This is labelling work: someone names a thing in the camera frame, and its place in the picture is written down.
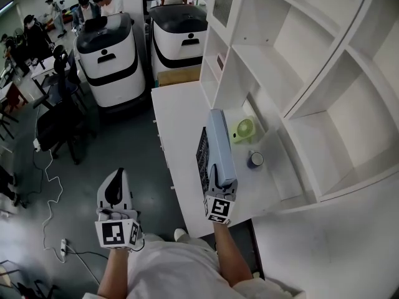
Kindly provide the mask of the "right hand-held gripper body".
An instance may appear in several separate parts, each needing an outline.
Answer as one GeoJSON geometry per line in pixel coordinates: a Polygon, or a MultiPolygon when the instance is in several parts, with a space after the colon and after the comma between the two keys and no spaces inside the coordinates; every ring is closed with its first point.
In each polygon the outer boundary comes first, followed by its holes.
{"type": "Polygon", "coordinates": [[[203,200],[205,218],[211,222],[230,225],[235,202],[235,194],[205,195],[203,200]]]}

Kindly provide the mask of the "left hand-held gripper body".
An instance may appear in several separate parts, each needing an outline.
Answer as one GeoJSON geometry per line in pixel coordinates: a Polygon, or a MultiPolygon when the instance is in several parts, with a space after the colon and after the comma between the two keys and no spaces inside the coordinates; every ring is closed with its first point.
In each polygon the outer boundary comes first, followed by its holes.
{"type": "Polygon", "coordinates": [[[95,228],[102,248],[127,249],[133,252],[144,248],[145,239],[137,211],[97,209],[97,214],[99,217],[95,228]]]}

